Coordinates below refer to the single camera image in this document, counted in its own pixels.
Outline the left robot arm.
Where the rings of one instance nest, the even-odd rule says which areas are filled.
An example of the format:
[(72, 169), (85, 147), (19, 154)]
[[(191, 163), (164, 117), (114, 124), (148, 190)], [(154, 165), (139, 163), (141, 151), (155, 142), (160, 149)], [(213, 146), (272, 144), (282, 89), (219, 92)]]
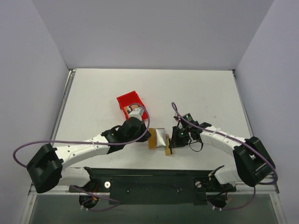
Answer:
[(115, 126), (79, 144), (53, 147), (43, 145), (26, 168), (37, 193), (53, 189), (62, 180), (62, 171), (71, 165), (94, 156), (106, 155), (122, 150), (125, 145), (145, 142), (151, 137), (144, 121), (132, 117), (121, 126)]

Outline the red plastic bin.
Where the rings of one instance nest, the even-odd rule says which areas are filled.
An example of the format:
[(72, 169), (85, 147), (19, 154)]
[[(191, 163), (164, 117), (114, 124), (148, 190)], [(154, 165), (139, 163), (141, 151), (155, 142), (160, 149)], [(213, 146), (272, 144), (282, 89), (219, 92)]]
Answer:
[(129, 93), (126, 93), (126, 94), (124, 94), (122, 96), (117, 97), (116, 99), (117, 99), (117, 102), (119, 103), (120, 109), (122, 110), (122, 112), (125, 115), (125, 119), (126, 120), (128, 120), (129, 117), (128, 117), (128, 115), (125, 114), (125, 112), (123, 110), (123, 108), (125, 106), (138, 103), (138, 104), (141, 104), (142, 106), (145, 107), (144, 103), (141, 101), (141, 99), (139, 98), (139, 96), (136, 93), (136, 91), (131, 91)]

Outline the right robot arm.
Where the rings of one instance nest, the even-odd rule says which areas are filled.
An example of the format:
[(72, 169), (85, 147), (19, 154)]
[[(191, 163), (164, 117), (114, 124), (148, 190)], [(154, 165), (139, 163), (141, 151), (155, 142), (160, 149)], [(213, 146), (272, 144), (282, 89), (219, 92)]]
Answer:
[(177, 125), (172, 128), (170, 148), (199, 143), (201, 147), (210, 145), (233, 157), (234, 165), (220, 165), (209, 173), (208, 184), (212, 190), (219, 191), (226, 184), (236, 182), (250, 187), (277, 182), (275, 164), (259, 138), (230, 135), (209, 123), (198, 123), (189, 113), (184, 116), (177, 114), (174, 119)]

